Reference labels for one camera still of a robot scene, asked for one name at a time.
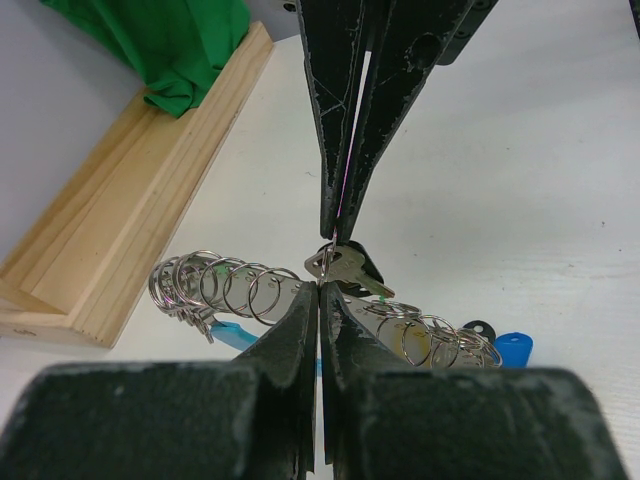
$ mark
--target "green cloth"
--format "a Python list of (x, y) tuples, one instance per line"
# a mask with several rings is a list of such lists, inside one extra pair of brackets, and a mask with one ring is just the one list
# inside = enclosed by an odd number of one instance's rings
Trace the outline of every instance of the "green cloth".
[(243, 0), (40, 0), (135, 69), (179, 117), (200, 105), (249, 29)]

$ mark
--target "white table surface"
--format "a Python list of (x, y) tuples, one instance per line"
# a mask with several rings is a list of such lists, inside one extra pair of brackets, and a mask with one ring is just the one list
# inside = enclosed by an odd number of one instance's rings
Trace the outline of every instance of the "white table surface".
[[(324, 243), (319, 193), (294, 37), (276, 45), (165, 256), (206, 248), (305, 274)], [(433, 72), (377, 168), (354, 239), (398, 300), (458, 326), (480, 318), (526, 332), (530, 365), (578, 373), (640, 478), (639, 205), (640, 44), (628, 1), (508, 0)], [(0, 339), (0, 422), (52, 363), (235, 354), (145, 294), (111, 351)], [(328, 479), (320, 418), (316, 471)]]

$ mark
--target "silver key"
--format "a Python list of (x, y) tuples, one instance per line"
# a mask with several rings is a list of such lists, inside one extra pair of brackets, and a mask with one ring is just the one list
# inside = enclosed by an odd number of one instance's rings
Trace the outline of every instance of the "silver key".
[[(322, 257), (324, 250), (320, 250), (313, 257), (304, 262), (307, 271), (320, 278), (322, 271)], [(364, 255), (348, 246), (336, 247), (333, 261), (329, 264), (327, 282), (342, 281), (357, 283), (371, 292), (372, 295), (380, 295), (385, 298), (395, 297), (395, 292), (384, 284), (367, 275), (362, 267), (365, 263)]]
[(207, 325), (204, 319), (200, 316), (200, 314), (191, 315), (191, 322), (194, 327), (198, 329), (198, 331), (205, 336), (207, 341), (212, 344), (214, 342), (213, 335), (211, 334), (211, 327)]

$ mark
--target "black key tag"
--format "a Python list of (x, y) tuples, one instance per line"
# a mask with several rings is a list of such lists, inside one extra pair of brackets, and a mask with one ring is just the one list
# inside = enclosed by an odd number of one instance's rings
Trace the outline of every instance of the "black key tag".
[(491, 345), (496, 341), (496, 331), (493, 329), (491, 325), (487, 322), (483, 322), (482, 320), (472, 320), (469, 323), (465, 324), (464, 327), (469, 330), (473, 330), (486, 341), (488, 341)]

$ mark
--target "wooden board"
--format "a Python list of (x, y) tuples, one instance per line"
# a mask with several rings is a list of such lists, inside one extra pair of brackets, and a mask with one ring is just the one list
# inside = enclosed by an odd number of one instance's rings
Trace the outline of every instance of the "wooden board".
[(36, 338), (115, 343), (272, 47), (252, 25), (200, 107), (180, 119), (146, 105), (144, 91), (134, 97), (0, 267), (0, 325), (11, 326), (2, 334), (34, 333), (43, 317), (29, 312), (48, 311), (65, 316), (56, 315), (55, 335), (44, 325)]

